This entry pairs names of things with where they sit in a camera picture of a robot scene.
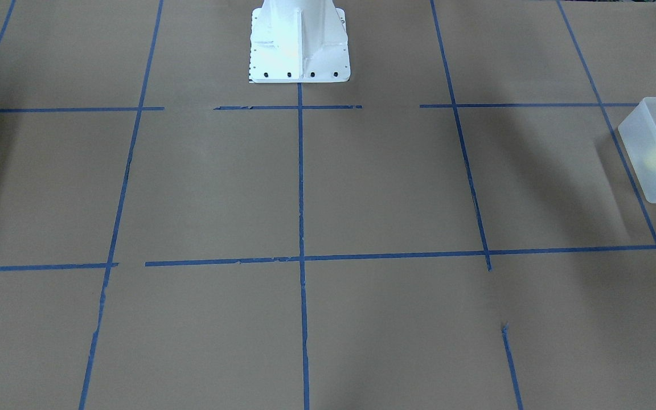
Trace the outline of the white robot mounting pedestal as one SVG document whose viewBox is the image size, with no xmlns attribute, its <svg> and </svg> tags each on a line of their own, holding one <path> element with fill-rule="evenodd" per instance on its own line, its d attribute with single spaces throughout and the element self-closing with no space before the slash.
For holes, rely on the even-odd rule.
<svg viewBox="0 0 656 410">
<path fill-rule="evenodd" d="M 251 24 L 250 83 L 350 80 L 346 13 L 333 1 L 265 1 Z"/>
</svg>

